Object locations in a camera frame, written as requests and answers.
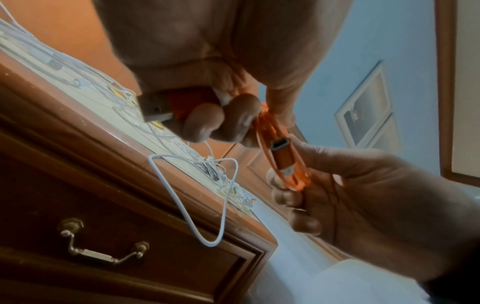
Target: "blue wall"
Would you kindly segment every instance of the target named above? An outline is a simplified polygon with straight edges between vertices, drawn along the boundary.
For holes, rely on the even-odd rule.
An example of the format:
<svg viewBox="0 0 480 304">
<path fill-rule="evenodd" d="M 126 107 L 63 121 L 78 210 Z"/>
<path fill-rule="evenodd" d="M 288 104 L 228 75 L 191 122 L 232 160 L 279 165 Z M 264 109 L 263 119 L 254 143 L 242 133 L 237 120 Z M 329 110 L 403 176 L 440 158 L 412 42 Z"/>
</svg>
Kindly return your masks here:
<svg viewBox="0 0 480 304">
<path fill-rule="evenodd" d="M 383 61 L 398 154 L 439 174 L 435 43 L 433 0 L 355 0 L 295 105 L 298 127 L 311 144 L 346 147 L 335 112 Z"/>
</svg>

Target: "drawer handle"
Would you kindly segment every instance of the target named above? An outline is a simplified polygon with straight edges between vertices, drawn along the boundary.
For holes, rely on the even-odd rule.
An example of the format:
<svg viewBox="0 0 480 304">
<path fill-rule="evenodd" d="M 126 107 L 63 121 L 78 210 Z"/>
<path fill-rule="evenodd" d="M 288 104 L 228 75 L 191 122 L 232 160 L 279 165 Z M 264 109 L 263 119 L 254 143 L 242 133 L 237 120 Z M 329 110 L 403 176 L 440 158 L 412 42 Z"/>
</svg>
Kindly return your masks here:
<svg viewBox="0 0 480 304">
<path fill-rule="evenodd" d="M 78 233 L 83 227 L 84 227 L 84 223 L 77 218 L 65 219 L 61 221 L 60 224 L 58 225 L 57 230 L 60 231 L 60 235 L 62 237 L 70 238 L 70 244 L 68 245 L 68 252 L 71 255 L 80 254 L 80 255 L 91 257 L 91 258 L 107 261 L 112 265 L 118 265 L 125 262 L 132 256 L 141 258 L 150 247 L 150 245 L 147 242 L 136 243 L 135 245 L 133 245 L 133 248 L 131 249 L 131 253 L 124 256 L 121 259 L 113 258 L 111 255 L 103 254 L 103 253 L 88 250 L 88 249 L 75 248 L 74 247 L 75 234 Z"/>
</svg>

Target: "wooden door frame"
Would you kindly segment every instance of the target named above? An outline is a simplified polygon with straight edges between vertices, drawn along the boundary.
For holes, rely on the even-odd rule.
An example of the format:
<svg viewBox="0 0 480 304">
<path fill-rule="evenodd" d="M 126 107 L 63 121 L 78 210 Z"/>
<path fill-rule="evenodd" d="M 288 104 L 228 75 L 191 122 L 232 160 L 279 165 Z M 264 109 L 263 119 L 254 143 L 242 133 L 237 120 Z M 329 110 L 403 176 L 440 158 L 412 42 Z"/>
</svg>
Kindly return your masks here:
<svg viewBox="0 0 480 304">
<path fill-rule="evenodd" d="M 452 172 L 457 5 L 457 0 L 435 0 L 440 174 L 451 181 L 480 187 L 480 178 Z"/>
</svg>

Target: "hand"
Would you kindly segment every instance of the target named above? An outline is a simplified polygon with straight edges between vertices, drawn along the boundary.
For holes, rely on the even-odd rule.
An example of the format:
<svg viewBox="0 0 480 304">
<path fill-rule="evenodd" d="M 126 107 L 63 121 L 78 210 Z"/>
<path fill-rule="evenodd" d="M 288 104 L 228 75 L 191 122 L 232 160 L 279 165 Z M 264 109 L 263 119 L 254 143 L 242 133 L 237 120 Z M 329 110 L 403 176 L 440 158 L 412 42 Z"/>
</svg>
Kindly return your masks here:
<svg viewBox="0 0 480 304">
<path fill-rule="evenodd" d="M 192 142 L 257 141 L 257 81 L 281 124 L 333 43 L 353 0 L 94 0 L 119 59 L 143 93 L 207 86 L 235 97 L 223 109 L 197 107 L 166 125 Z"/>
<path fill-rule="evenodd" d="M 285 190 L 267 179 L 288 220 L 353 257 L 419 281 L 456 267 L 478 244 L 480 210 L 452 182 L 380 150 L 323 148 L 292 142 L 312 185 Z"/>
</svg>

